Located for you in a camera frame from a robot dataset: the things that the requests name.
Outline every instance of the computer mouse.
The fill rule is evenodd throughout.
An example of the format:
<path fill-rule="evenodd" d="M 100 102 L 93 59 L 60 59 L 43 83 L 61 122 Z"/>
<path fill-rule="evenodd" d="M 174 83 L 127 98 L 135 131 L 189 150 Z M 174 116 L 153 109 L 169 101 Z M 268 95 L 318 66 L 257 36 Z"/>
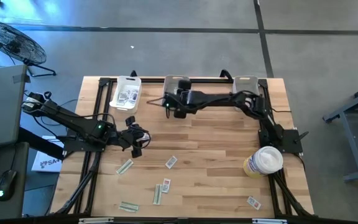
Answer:
<path fill-rule="evenodd" d="M 14 170 L 7 170 L 0 176 L 0 201 L 9 200 L 13 196 L 16 174 Z"/>

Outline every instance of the laptop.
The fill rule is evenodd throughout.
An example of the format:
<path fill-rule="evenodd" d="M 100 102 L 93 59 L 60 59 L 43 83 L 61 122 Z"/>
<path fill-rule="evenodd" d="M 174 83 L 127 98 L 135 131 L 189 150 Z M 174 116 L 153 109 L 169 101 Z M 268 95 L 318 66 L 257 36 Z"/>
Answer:
<path fill-rule="evenodd" d="M 0 68 L 0 146 L 17 141 L 26 65 Z"/>

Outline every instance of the concrete floor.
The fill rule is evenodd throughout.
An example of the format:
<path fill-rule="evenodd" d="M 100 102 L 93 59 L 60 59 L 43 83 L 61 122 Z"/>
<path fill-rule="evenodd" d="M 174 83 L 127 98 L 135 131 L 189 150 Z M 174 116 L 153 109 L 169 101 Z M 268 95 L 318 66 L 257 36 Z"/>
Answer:
<path fill-rule="evenodd" d="M 358 1 L 260 0 L 266 29 L 358 30 Z M 252 0 L 10 0 L 0 8 L 0 21 L 88 27 L 176 27 L 256 29 Z M 51 91 L 64 103 L 78 96 L 85 75 L 266 77 L 259 34 L 161 32 L 24 31 L 48 55 L 46 67 L 56 77 L 33 78 L 26 88 Z M 341 106 L 358 90 L 358 35 L 267 35 L 274 77 L 284 78 L 295 125 L 309 131 L 304 138 L 306 176 L 315 213 L 321 217 L 358 221 L 358 181 L 343 175 L 356 165 L 342 124 L 324 124 L 321 117 Z M 12 65 L 0 53 L 0 65 Z M 75 103 L 66 106 L 75 109 Z M 32 118 L 21 125 L 48 134 Z M 52 127 L 58 134 L 62 127 Z M 30 171 L 29 154 L 24 213 L 43 215 L 56 174 Z"/>

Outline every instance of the wooden tabletop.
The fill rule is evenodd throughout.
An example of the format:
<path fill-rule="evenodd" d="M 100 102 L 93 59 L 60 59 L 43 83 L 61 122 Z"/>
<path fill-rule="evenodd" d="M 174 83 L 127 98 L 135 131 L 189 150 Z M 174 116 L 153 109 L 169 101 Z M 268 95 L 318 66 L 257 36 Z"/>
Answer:
<path fill-rule="evenodd" d="M 76 113 L 93 113 L 100 77 L 84 77 Z M 289 110 L 284 81 L 267 79 L 272 107 Z M 186 119 L 167 119 L 165 109 L 146 104 L 162 95 L 162 83 L 143 83 L 136 121 L 152 135 L 143 156 L 131 158 L 131 149 L 109 146 L 102 154 L 92 216 L 109 217 L 273 217 L 272 199 L 267 177 L 252 179 L 243 168 L 244 160 L 259 148 L 259 122 L 231 107 L 208 107 L 188 114 Z M 192 84 L 205 93 L 227 93 L 231 84 Z M 101 100 L 103 109 L 106 91 Z M 128 114 L 114 111 L 118 129 L 124 129 Z M 291 113 L 274 113 L 277 123 L 293 127 Z M 175 156 L 172 169 L 165 163 Z M 84 153 L 76 152 L 63 161 L 53 198 L 54 212 L 61 208 L 78 185 Z M 134 165 L 124 174 L 116 170 L 128 159 Z M 299 158 L 284 154 L 288 188 L 304 208 L 313 213 L 305 172 Z M 156 184 L 171 179 L 169 193 L 162 195 L 161 205 L 153 205 Z M 282 193 L 278 192 L 283 209 Z M 83 207 L 88 188 L 85 190 Z M 256 210 L 247 203 L 253 196 L 262 207 Z M 119 210 L 121 202 L 140 205 L 136 213 Z"/>

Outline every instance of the desk fan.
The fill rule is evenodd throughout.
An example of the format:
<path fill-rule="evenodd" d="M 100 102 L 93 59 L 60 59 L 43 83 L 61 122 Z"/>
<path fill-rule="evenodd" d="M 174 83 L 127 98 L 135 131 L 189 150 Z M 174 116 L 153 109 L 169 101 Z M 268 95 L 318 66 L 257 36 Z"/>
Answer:
<path fill-rule="evenodd" d="M 39 44 L 17 29 L 2 22 L 0 22 L 0 51 L 18 59 L 27 66 L 35 66 L 52 72 L 34 75 L 29 70 L 32 77 L 56 75 L 54 70 L 40 66 L 47 60 L 47 55 Z"/>

